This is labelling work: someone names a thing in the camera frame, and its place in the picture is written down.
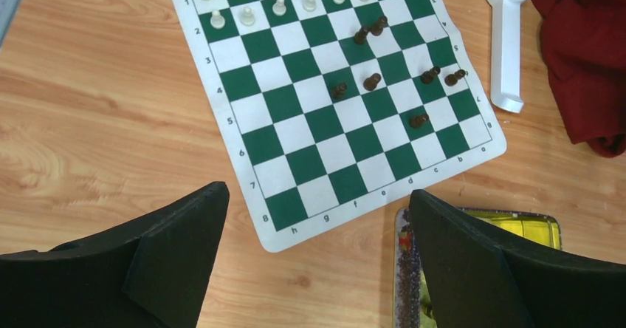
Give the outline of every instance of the white stand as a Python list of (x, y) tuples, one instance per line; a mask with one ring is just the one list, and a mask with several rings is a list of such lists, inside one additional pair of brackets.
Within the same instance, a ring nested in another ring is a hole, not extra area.
[(525, 0), (487, 0), (493, 8), (491, 101), (520, 112), (520, 5)]

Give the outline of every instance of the wood grain surface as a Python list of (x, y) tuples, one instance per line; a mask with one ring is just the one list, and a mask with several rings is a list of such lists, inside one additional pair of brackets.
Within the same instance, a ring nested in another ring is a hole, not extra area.
[[(489, 5), (444, 1), (489, 92)], [(566, 250), (626, 263), (626, 157), (571, 145), (530, 1), (522, 19), (526, 105), (496, 111), (508, 151), (428, 190), (550, 214)], [(393, 219), (408, 198), (265, 252), (171, 0), (23, 0), (0, 52), (0, 253), (49, 250), (214, 180), (231, 200), (199, 327), (391, 327)]]

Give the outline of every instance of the chess board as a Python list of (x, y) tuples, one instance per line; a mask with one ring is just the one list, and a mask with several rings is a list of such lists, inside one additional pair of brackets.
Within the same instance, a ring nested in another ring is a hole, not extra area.
[[(173, 0), (264, 248), (284, 250), (506, 150), (442, 0)], [(245, 7), (255, 14), (243, 25)], [(211, 12), (226, 24), (214, 29)], [(366, 44), (362, 25), (388, 27)], [(441, 67), (434, 82), (420, 75)], [(465, 78), (448, 86), (459, 69)], [(377, 88), (363, 81), (378, 72)], [(345, 82), (340, 99), (330, 90)], [(409, 119), (427, 113), (423, 126)]]

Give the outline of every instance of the red cloth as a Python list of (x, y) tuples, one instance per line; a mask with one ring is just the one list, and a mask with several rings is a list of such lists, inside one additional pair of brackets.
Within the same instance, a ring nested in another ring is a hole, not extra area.
[(626, 0), (532, 0), (548, 80), (572, 143), (626, 150)]

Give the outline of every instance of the white square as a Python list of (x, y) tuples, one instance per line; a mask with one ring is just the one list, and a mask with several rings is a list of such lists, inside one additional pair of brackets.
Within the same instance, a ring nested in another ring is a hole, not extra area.
[(422, 106), (422, 99), (411, 79), (387, 86), (387, 90), (398, 112), (406, 112)]
[(317, 3), (317, 6), (315, 10), (313, 10), (312, 12), (307, 12), (306, 10), (304, 10), (304, 7), (302, 6), (304, 1), (305, 0), (292, 0), (295, 13), (297, 14), (298, 19), (306, 20), (306, 19), (314, 18), (316, 16), (323, 16), (326, 14), (326, 9), (324, 8), (324, 3), (322, 3), (322, 0), (315, 0), (315, 2)]
[(412, 78), (418, 77), (433, 68), (433, 62), (430, 60), (430, 53), (426, 44), (404, 49), (402, 54), (405, 56), (407, 68)]
[(380, 82), (376, 85), (375, 90), (385, 88), (385, 77), (383, 77), (382, 72), (380, 72), (378, 60), (361, 62), (360, 64), (350, 66), (350, 69), (352, 69), (352, 75), (357, 81), (357, 88), (360, 94), (369, 93), (369, 91), (363, 86), (363, 82), (365, 82), (365, 79), (371, 77), (374, 73), (380, 74)]
[(294, 83), (294, 89), (300, 106), (302, 106), (302, 111), (305, 113), (332, 104), (330, 95), (324, 92), (326, 83), (321, 75)]
[(348, 61), (345, 59), (343, 50), (341, 50), (341, 46), (339, 46), (337, 41), (312, 47), (311, 52), (313, 52), (315, 62), (317, 62), (317, 66), (323, 74), (348, 66)]
[(292, 83), (282, 57), (270, 58), (269, 60), (252, 64), (252, 70), (262, 92)]
[(441, 148), (437, 134), (427, 134), (424, 137), (420, 137), (412, 141), (411, 146), (422, 169), (446, 160), (446, 155)]
[(327, 174), (344, 169), (357, 162), (344, 134), (324, 140), (316, 146), (320, 152), (320, 158), (322, 158)]
[[(245, 7), (250, 7), (250, 9), (252, 9), (252, 13), (255, 16), (255, 23), (249, 27), (241, 23), (241, 14), (244, 12)], [(237, 25), (237, 29), (239, 30), (239, 35), (246, 35), (250, 33), (256, 33), (257, 31), (269, 29), (269, 22), (267, 21), (265, 11), (263, 10), (263, 6), (261, 6), (260, 1), (253, 1), (248, 4), (231, 7), (230, 11), (233, 13), (233, 19), (235, 20), (235, 25)]]
[(388, 27), (383, 29), (380, 36), (370, 36), (368, 43), (372, 52), (378, 58), (400, 51), (400, 46)]
[(377, 154), (357, 164), (368, 191), (374, 191), (396, 181), (384, 154)]
[(273, 27), (272, 34), (278, 45), (278, 51), (283, 56), (309, 48), (309, 41), (306, 40), (302, 24), (299, 21)]
[(385, 152), (409, 143), (409, 137), (399, 115), (375, 122), (374, 130)]
[(459, 124), (463, 134), (465, 135), (467, 145), (470, 148), (482, 145), (492, 139), (489, 134), (489, 130), (485, 126), (485, 122), (480, 115), (470, 117), (467, 120), (461, 121)]
[(213, 42), (209, 47), (220, 73), (250, 64), (241, 36)]
[(230, 105), (233, 107), (237, 125), (242, 134), (272, 124), (272, 117), (269, 116), (262, 94), (235, 100)]
[(433, 129), (439, 131), (458, 123), (454, 110), (448, 98), (439, 98), (424, 105), (426, 113), (430, 117)]
[(315, 143), (304, 115), (291, 117), (274, 124), (278, 140), (285, 154), (289, 154)]
[(354, 34), (361, 28), (361, 23), (354, 9), (344, 9), (330, 13), (329, 20), (331, 21), (334, 34), (339, 40), (354, 37)]
[(419, 35), (421, 35), (426, 42), (433, 42), (448, 36), (446, 30), (444, 30), (444, 27), (434, 14), (416, 19), (415, 27), (417, 28), (417, 31), (419, 31)]
[(334, 110), (337, 112), (344, 132), (371, 124), (370, 115), (361, 97), (340, 101), (334, 105)]
[(380, 7), (387, 17), (390, 27), (413, 20), (405, 0), (380, 1)]
[(258, 184), (266, 198), (296, 186), (292, 170), (285, 156), (257, 164), (254, 168)]
[(299, 185), (297, 191), (309, 217), (339, 205), (328, 175)]

